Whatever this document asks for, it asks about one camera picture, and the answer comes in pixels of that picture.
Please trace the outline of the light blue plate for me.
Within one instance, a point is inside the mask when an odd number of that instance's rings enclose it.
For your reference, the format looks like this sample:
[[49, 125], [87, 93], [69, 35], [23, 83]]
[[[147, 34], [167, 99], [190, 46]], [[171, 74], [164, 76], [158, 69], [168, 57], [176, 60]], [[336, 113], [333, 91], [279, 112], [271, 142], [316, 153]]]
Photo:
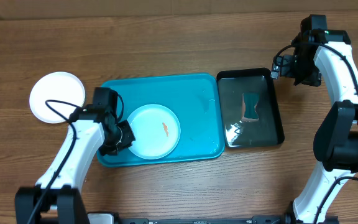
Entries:
[[129, 115], [127, 121], [135, 136], [129, 150], [139, 158], [163, 158], [176, 148], [180, 140], [180, 122], [166, 106], [141, 106]]

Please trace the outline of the green scrubbing sponge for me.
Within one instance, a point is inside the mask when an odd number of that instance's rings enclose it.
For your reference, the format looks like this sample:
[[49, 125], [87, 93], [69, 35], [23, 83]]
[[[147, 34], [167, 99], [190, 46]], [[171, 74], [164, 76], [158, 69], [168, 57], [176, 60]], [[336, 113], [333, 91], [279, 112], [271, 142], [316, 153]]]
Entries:
[[242, 122], [254, 122], [259, 120], [256, 107], [259, 102], [257, 93], [244, 93], [242, 95]]

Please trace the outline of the white pink plate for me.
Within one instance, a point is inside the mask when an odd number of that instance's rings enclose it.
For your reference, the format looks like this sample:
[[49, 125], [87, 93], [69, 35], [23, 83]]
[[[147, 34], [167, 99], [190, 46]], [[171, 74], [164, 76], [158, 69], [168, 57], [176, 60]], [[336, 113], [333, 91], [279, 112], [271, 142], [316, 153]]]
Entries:
[[32, 88], [29, 105], [39, 120], [57, 124], [65, 120], [47, 107], [47, 100], [58, 100], [83, 106], [85, 88], [79, 78], [68, 72], [53, 72], [42, 77]]

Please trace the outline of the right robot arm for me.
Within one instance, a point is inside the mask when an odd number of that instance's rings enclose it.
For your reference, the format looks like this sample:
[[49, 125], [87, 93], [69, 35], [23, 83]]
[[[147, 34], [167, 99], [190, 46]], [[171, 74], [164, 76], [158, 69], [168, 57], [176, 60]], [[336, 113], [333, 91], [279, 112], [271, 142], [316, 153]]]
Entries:
[[328, 208], [347, 181], [358, 181], [358, 71], [351, 41], [344, 30], [312, 29], [301, 31], [290, 47], [293, 55], [274, 56], [272, 75], [296, 84], [321, 75], [332, 107], [314, 137], [314, 170], [282, 223], [335, 223], [326, 218]]

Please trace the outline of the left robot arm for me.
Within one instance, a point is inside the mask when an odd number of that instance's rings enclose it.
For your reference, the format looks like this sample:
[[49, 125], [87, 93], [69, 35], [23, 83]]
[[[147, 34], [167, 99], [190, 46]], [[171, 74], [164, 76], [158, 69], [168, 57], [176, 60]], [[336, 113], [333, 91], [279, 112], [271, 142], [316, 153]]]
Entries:
[[50, 167], [35, 186], [16, 193], [17, 223], [114, 223], [111, 212], [88, 213], [80, 192], [93, 157], [117, 155], [134, 133], [108, 105], [77, 106], [66, 121], [67, 136]]

